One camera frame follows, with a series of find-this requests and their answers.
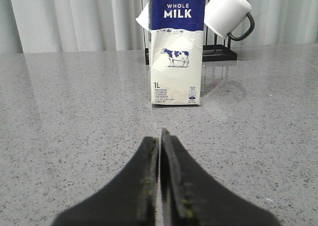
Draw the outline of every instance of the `black mug handle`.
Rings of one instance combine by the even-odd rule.
[[[247,30],[247,32],[245,32],[243,35],[241,35],[240,37],[235,37],[232,35],[232,33],[228,33],[228,36],[234,40],[234,41],[241,41],[241,40],[244,40],[247,36],[250,35],[250,33],[252,33],[252,31],[254,30],[254,27],[255,27],[255,21],[254,21],[254,18],[252,17],[252,15],[248,12],[247,14],[247,17],[250,21],[250,27],[249,29]]]

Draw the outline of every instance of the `curtain fold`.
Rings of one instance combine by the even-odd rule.
[[[318,41],[318,0],[248,1],[256,27],[233,46]],[[143,49],[141,10],[141,0],[0,0],[0,53]],[[245,20],[234,35],[248,26]]]

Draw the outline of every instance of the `speckled countertop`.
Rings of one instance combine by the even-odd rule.
[[[0,55],[0,225],[49,225],[166,127],[283,225],[317,226],[318,44],[234,50],[204,63],[200,107],[151,106],[143,51]]]

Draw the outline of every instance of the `whole milk carton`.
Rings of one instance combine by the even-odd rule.
[[[200,104],[205,0],[150,0],[151,103]]]

